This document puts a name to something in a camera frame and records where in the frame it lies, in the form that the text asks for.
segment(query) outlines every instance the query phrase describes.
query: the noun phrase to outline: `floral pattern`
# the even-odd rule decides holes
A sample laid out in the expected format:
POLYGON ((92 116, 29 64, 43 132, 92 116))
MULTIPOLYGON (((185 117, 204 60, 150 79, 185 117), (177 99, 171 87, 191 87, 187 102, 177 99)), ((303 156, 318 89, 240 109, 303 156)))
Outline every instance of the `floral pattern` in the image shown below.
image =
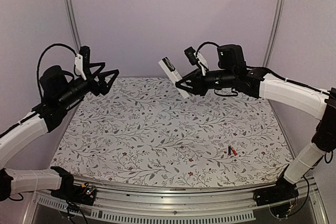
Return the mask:
POLYGON ((274 182, 290 161, 267 100, 184 100, 168 79, 119 78, 106 96, 86 96, 52 165, 113 182, 228 187, 274 182))

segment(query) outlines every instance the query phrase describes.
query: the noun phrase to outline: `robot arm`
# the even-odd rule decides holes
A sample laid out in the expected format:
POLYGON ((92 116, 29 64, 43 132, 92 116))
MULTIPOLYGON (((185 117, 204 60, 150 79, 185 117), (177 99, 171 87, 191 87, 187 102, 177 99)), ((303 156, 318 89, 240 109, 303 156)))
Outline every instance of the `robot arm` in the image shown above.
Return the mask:
MULTIPOLYGON (((198 61, 197 50, 185 51, 188 59, 198 61)), ((264 98, 287 104, 305 111, 320 120, 312 142, 290 163, 278 178, 274 187, 255 191, 258 205, 265 205, 298 196, 295 184, 314 168, 326 152, 336 148, 336 89, 319 90, 308 85, 280 77, 267 68, 247 67, 243 51, 238 45, 217 47, 221 70, 203 74, 199 67, 186 76, 179 77, 171 62, 165 58, 159 62, 180 92, 205 95, 209 89, 232 88, 254 98, 264 98)))
POLYGON ((96 96, 107 94, 119 71, 101 72, 104 67, 104 62, 90 63, 90 48, 83 46, 75 57, 74 72, 78 78, 62 70, 60 66, 52 66, 44 72, 39 79, 44 90, 41 103, 0 135, 0 185, 2 186, 0 201, 17 193, 49 189, 55 197, 87 205, 93 204, 95 194, 82 194, 87 197, 78 198, 74 192, 80 187, 75 186, 73 176, 60 167, 46 170, 12 170, 5 169, 5 165, 33 140, 58 127, 68 111, 82 101, 87 93, 91 92, 96 96), (92 67, 98 67, 98 69, 91 73, 92 67), (66 76, 70 76, 71 80, 68 81, 66 76), (112 77, 106 82, 105 78, 108 76, 112 77))

